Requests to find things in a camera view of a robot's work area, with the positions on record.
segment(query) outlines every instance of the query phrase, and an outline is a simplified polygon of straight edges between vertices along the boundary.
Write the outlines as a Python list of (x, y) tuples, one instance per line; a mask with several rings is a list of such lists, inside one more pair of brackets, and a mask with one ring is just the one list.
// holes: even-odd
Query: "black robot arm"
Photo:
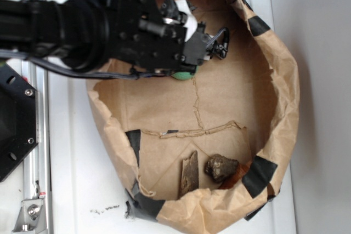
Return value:
[[(229, 31), (205, 34), (205, 24), (186, 40), (187, 14), (174, 0), (0, 0), (0, 58), (20, 58), (77, 78), (126, 78), (195, 73), (205, 55), (224, 58)], [(68, 69), (43, 60), (55, 56)], [(110, 58), (132, 65), (130, 75), (97, 72)]]

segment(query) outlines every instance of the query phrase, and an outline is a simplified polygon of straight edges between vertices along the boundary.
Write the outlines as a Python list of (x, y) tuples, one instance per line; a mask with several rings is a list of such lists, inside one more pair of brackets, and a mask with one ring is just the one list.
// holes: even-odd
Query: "orange object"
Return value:
[(251, 162), (247, 164), (238, 164), (236, 173), (230, 178), (226, 179), (218, 189), (232, 188), (250, 169)]

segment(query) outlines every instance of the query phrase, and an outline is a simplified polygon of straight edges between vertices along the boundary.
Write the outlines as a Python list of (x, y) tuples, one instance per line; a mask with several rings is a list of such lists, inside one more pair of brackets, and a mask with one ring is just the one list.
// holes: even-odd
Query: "black cable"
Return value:
[(0, 49), (0, 58), (4, 59), (9, 59), (9, 58), (15, 58), (15, 59), (21, 59), (24, 60), (28, 57), (27, 53), (24, 52), (19, 52), (18, 50), (7, 50), (7, 49)]
[(229, 42), (229, 29), (227, 27), (222, 27), (218, 33), (207, 42), (206, 48), (210, 47), (224, 32), (223, 42)]
[(44, 68), (48, 71), (52, 71), (54, 73), (73, 78), (84, 78), (84, 79), (139, 79), (139, 78), (147, 78), (152, 77), (155, 74), (148, 72), (140, 72), (131, 75), (121, 74), (117, 72), (94, 72), (94, 73), (80, 73), (75, 72), (70, 69), (63, 68), (49, 61), (30, 57), (28, 61), (38, 65), (41, 68)]

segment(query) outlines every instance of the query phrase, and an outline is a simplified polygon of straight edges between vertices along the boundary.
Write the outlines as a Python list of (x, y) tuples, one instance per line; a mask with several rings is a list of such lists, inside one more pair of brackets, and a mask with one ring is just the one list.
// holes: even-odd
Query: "white surface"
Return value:
[[(251, 4), (272, 26), (270, 0), (260, 3)], [(55, 233), (179, 233), (124, 218), (127, 197), (96, 130), (85, 82), (50, 74), (49, 84)], [(222, 233), (296, 233), (290, 171), (274, 202), (250, 222), (241, 220)]]
[(351, 232), (351, 0), (272, 0), (301, 81), (291, 161), (298, 233)]

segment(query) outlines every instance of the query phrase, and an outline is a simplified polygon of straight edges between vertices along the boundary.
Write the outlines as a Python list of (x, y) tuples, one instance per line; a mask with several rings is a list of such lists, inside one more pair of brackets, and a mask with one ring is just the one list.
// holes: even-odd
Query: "brown paper bag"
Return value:
[[(229, 28), (226, 59), (206, 62), (187, 81), (88, 81), (87, 88), (98, 130), (135, 211), (185, 233), (218, 233), (279, 193), (297, 135), (298, 71), (245, 0), (189, 1), (207, 33)], [(117, 60), (105, 65), (116, 72), (129, 67)], [(182, 160), (195, 150), (200, 189), (178, 199)], [(217, 189), (204, 174), (215, 153), (242, 164), (252, 161), (231, 189)]]

